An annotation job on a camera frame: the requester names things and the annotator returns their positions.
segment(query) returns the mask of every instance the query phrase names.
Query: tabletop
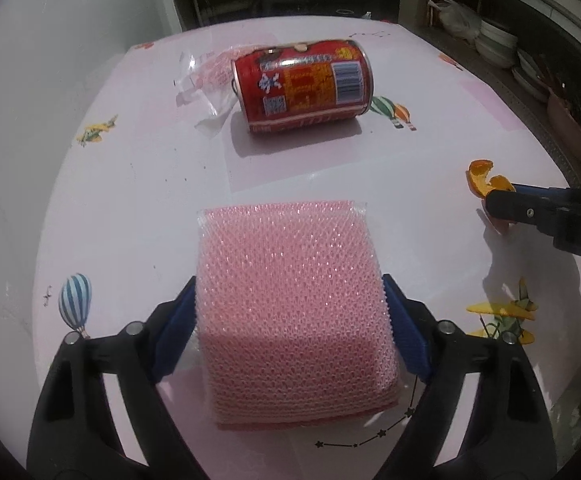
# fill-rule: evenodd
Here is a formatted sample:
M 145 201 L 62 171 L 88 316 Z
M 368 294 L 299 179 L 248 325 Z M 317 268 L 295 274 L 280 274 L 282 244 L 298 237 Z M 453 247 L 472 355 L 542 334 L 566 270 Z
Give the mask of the tabletop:
M 407 110 L 413 129 L 368 111 L 356 120 L 253 137 L 238 104 L 208 128 L 207 102 L 179 95 L 176 80 L 190 56 L 329 38 L 362 45 L 375 96 Z M 465 170 L 478 158 L 493 160 L 494 171 L 512 182 L 567 185 L 489 86 L 399 25 L 264 18 L 130 49 L 75 132 L 46 212 L 32 304 L 40 384 L 69 331 L 58 310 L 68 276 L 80 272 L 92 284 L 90 336 L 111 335 L 172 300 L 195 274 L 200 210 L 354 200 L 365 205 L 382 272 L 435 317 L 452 319 L 466 332 L 481 328 L 468 306 L 518 300 L 525 279 L 539 306 L 535 320 L 524 325 L 535 336 L 525 349 L 550 407 L 581 363 L 581 258 L 555 250 L 531 226 L 497 233 L 467 186 Z M 106 380 L 126 453 L 141 460 L 114 380 Z M 476 388 L 475 378 L 469 384 Z M 405 410 L 421 390 L 415 386 L 406 376 L 403 403 L 373 417 L 291 431 L 219 431 L 202 409 L 193 341 L 176 379 L 166 378 L 160 391 L 212 479 L 363 480 L 372 478 L 407 423 Z M 470 401 L 463 400 L 456 420 L 469 413 Z M 388 427 L 385 438 L 351 449 Z M 453 449 L 456 454 L 461 436 L 453 423 L 439 462 L 452 458 Z

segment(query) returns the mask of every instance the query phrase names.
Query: white bowl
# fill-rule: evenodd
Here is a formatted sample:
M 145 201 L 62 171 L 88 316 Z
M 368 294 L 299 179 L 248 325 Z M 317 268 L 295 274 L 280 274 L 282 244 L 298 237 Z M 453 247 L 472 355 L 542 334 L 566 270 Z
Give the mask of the white bowl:
M 515 49 L 517 46 L 517 37 L 502 28 L 496 27 L 493 23 L 488 23 L 486 20 L 481 20 L 481 34 L 496 43 Z
M 524 69 L 524 72 L 527 73 L 532 78 L 539 78 L 539 74 L 541 71 L 539 67 L 535 63 L 535 60 L 532 59 L 532 56 L 526 52 L 525 50 L 521 50 L 520 48 L 517 49 L 517 55 L 519 56 L 519 63 L 521 67 Z
M 518 66 L 512 69 L 512 76 L 515 78 L 515 81 L 537 101 L 542 103 L 548 102 L 549 93 L 538 85 L 538 79 L 535 78 L 534 80 L 537 81 L 537 83 L 534 83 L 531 76 L 526 74 Z
M 541 74 L 541 71 L 539 70 L 538 65 L 535 63 L 535 60 L 532 59 L 532 56 L 520 48 L 517 49 L 517 55 L 519 56 L 519 63 L 524 72 L 528 74 L 528 77 L 532 79 L 533 82 L 537 83 L 535 86 L 539 86 L 540 89 L 548 92 L 548 85 L 539 79 L 539 74 Z
M 510 68 L 515 64 L 515 52 L 496 41 L 478 36 L 475 46 L 481 57 L 494 66 Z

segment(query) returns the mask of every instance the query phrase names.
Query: striped hot air balloon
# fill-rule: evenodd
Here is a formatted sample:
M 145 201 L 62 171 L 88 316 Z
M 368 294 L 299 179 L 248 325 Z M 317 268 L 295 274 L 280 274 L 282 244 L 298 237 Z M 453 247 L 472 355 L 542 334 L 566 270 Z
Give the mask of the striped hot air balloon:
M 58 298 L 61 319 L 84 337 L 88 337 L 84 327 L 92 296 L 93 287 L 90 280 L 83 274 L 75 274 L 66 280 Z
M 406 125 L 411 129 L 411 131 L 415 131 L 417 128 L 413 126 L 413 123 L 410 121 L 410 112 L 408 108 L 403 105 L 395 105 L 395 116 L 399 117 Z
M 395 125 L 395 128 L 403 128 L 403 124 L 395 117 L 395 104 L 390 99 L 383 96 L 373 96 L 370 104 L 370 109 L 376 114 L 381 114 L 388 117 Z

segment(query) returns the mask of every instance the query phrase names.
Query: soda can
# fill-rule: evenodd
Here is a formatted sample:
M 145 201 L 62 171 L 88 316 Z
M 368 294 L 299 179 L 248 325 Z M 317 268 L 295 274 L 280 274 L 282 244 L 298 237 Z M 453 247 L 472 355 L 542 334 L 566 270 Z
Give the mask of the soda can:
M 353 40 L 261 48 L 232 65 L 234 90 L 252 133 L 352 118 L 372 102 L 370 63 Z

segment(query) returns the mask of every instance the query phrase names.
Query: screw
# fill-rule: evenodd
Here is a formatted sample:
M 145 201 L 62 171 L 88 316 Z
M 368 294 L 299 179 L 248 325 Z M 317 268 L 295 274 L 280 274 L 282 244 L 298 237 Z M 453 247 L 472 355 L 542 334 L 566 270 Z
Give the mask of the screw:
M 437 328 L 441 333 L 449 335 L 457 329 L 457 325 L 455 325 L 452 321 L 443 320 L 437 323 Z
M 126 333 L 128 335 L 137 335 L 144 330 L 144 324 L 141 321 L 133 321 L 126 325 Z
M 81 336 L 79 335 L 78 332 L 68 332 L 68 334 L 66 334 L 66 337 L 64 338 L 64 343 L 66 343 L 67 345 L 74 345 L 77 341 L 79 341 L 79 338 Z
M 503 339 L 503 342 L 508 345 L 514 345 L 517 342 L 517 336 L 514 335 L 510 330 L 507 330 L 501 334 L 501 338 Z

